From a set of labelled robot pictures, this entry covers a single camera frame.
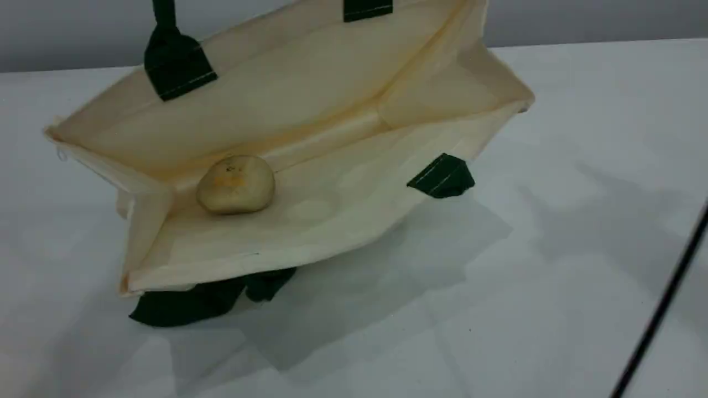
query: canvas tote bag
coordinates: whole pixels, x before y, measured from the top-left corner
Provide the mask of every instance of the canvas tote bag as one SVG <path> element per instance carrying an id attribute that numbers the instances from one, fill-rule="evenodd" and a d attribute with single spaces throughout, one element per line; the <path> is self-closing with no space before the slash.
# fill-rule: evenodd
<path id="1" fill-rule="evenodd" d="M 451 174 L 428 190 L 411 182 L 443 156 L 472 160 L 533 102 L 482 43 L 486 6 L 297 1 L 203 42 L 208 73 L 170 86 L 161 79 L 181 69 L 138 67 L 47 128 L 118 189 L 120 293 L 320 261 L 444 197 L 432 189 Z M 197 205 L 197 182 L 230 154 L 276 172 L 269 208 L 218 217 Z"/>

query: dark green strap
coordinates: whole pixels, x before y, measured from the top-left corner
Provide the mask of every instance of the dark green strap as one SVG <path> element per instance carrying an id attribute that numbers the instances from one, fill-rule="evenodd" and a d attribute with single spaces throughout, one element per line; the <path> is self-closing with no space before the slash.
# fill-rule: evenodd
<path id="1" fill-rule="evenodd" d="M 185 292 L 147 292 L 140 297 L 130 319 L 153 327 L 175 327 L 220 317 L 231 311 L 244 289 L 251 301 L 271 301 L 295 269 L 201 283 Z"/>
<path id="2" fill-rule="evenodd" d="M 392 12 L 393 0 L 344 0 L 344 22 L 374 18 Z"/>
<path id="3" fill-rule="evenodd" d="M 199 42 L 177 29 L 174 0 L 152 0 L 157 27 L 145 50 L 145 72 L 163 101 L 217 78 Z"/>
<path id="4" fill-rule="evenodd" d="M 441 154 L 407 186 L 436 199 L 460 196 L 474 186 L 467 163 L 448 154 Z"/>

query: stitching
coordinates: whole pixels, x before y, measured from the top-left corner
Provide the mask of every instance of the stitching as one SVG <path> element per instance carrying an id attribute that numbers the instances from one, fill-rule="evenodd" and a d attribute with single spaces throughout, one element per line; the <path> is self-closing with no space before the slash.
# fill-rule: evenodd
<path id="1" fill-rule="evenodd" d="M 393 8 L 393 6 L 378 6 L 378 7 L 369 8 L 369 9 L 361 10 L 361 11 L 350 11 L 348 13 L 344 13 L 344 15 L 358 15 L 358 14 L 362 14 L 362 13 L 370 13 L 371 11 L 380 10 L 382 8 Z"/>
<path id="2" fill-rule="evenodd" d="M 415 179 L 413 180 L 413 183 L 414 183 L 414 184 L 417 184 L 417 183 L 421 182 L 421 180 L 422 180 L 423 178 L 425 178 L 428 174 L 432 173 L 433 170 L 435 170 L 435 167 L 438 167 L 439 163 L 442 162 L 442 161 L 443 161 L 443 156 L 442 156 L 442 155 L 441 155 L 441 156 L 438 156 L 438 158 L 433 161 L 433 164 L 430 165 L 430 170 L 428 170 L 428 171 L 427 171 L 425 174 L 423 174 L 423 175 L 420 175 L 420 176 L 418 176 L 418 177 L 415 177 Z"/>
<path id="3" fill-rule="evenodd" d="M 197 82 L 197 81 L 199 81 L 199 80 L 206 79 L 206 78 L 208 78 L 208 77 L 210 77 L 210 76 L 212 76 L 212 75 L 215 75 L 215 74 L 216 74 L 216 72 L 211 71 L 211 72 L 206 73 L 206 74 L 203 74 L 203 75 L 201 75 L 201 76 L 199 76 L 199 77 L 195 77 L 194 79 L 191 79 L 190 81 L 187 81 L 186 83 L 180 84 L 180 85 L 177 86 L 177 87 L 173 87 L 172 89 L 169 89 L 169 90 L 167 90 L 167 91 L 163 91 L 162 93 L 160 93 L 160 96 L 165 96 L 165 95 L 167 95 L 167 94 L 173 93 L 173 92 L 175 92 L 175 91 L 177 91 L 177 90 L 179 90 L 179 89 L 182 89 L 182 88 L 185 87 L 185 86 L 189 86 L 189 85 L 192 84 L 192 83 L 195 83 L 195 82 Z"/>

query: tote bag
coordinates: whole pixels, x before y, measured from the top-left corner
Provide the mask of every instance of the tote bag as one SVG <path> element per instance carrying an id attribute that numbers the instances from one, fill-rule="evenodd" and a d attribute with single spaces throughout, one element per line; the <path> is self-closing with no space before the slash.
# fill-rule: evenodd
<path id="1" fill-rule="evenodd" d="M 201 43 L 208 73 L 170 87 L 160 79 L 173 75 L 138 67 L 48 127 L 118 189 L 120 293 L 320 261 L 444 197 L 433 191 L 451 171 L 427 190 L 415 182 L 442 160 L 471 161 L 534 99 L 484 47 L 486 7 L 297 1 Z M 198 206 L 197 182 L 231 154 L 272 167 L 270 207 L 218 217 Z"/>

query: white surface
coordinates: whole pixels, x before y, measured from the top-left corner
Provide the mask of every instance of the white surface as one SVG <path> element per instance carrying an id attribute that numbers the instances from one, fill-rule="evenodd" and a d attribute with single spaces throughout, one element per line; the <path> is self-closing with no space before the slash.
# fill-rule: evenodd
<path id="1" fill-rule="evenodd" d="M 113 189 L 40 136 L 126 69 L 0 74 L 4 397 L 606 397 L 708 193 L 708 40 L 497 52 L 537 94 L 471 194 L 153 330 L 116 292 Z M 708 250 L 630 397 L 705 397 Z"/>

